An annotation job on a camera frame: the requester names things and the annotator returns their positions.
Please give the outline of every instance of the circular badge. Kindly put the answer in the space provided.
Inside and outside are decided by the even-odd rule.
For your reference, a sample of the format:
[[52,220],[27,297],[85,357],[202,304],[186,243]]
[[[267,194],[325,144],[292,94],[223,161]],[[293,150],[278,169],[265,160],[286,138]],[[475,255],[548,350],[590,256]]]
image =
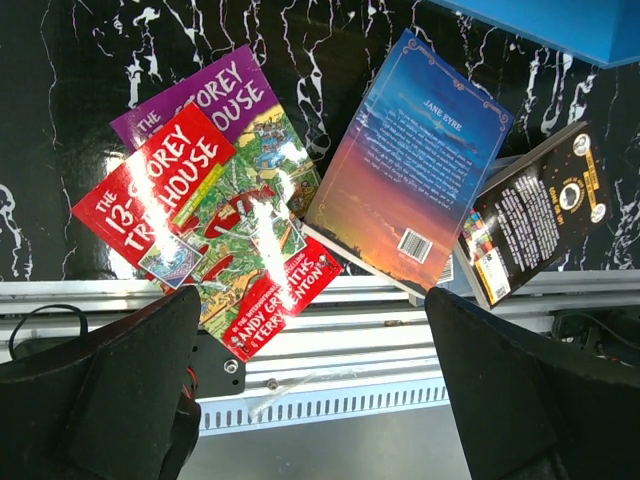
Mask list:
[[584,157],[587,154],[587,150],[591,146],[591,138],[586,133],[581,133],[573,141],[573,153],[579,157]]
[[591,211],[591,221],[593,223],[598,223],[604,218],[605,213],[607,213],[607,207],[604,203],[599,203],[596,205],[596,208]]
[[580,200],[580,187],[577,183],[567,184],[560,192],[560,206],[563,210],[571,210]]

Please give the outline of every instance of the blue bin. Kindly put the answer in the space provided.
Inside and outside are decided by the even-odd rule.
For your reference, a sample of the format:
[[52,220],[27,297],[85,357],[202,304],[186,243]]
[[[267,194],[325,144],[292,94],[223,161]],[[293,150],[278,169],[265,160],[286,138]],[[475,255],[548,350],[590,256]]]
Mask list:
[[640,0],[432,0],[599,67],[640,60]]

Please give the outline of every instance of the gray floor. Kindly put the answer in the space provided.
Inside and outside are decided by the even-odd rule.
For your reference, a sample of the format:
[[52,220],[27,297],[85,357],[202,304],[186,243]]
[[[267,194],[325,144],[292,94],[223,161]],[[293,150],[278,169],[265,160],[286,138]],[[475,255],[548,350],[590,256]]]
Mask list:
[[451,408],[201,438],[180,480],[470,478]]

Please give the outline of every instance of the marble table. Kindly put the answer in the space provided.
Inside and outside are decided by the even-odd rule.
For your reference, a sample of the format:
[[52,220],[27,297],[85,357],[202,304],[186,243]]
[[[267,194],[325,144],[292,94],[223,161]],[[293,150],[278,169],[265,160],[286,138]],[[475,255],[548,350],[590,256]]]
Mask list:
[[0,278],[135,278],[70,206],[125,157],[110,120],[242,44],[323,172],[404,28],[514,114],[502,156],[593,122],[615,212],[554,268],[635,268],[638,64],[599,70],[428,1],[33,0],[0,7]]

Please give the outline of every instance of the illustrated book cover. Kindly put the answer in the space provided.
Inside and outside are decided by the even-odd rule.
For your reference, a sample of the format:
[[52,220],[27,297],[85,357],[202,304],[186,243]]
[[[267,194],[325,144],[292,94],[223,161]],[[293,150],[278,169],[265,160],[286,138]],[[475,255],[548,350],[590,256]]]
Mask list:
[[487,182],[455,254],[478,303],[493,308],[610,217],[602,154],[578,122]]
[[304,230],[423,297],[512,116],[405,31],[338,146]]
[[195,104],[73,213],[165,292],[195,285],[204,328],[243,361],[341,271]]
[[320,178],[278,98],[244,45],[111,122],[129,151],[195,103],[297,216]]

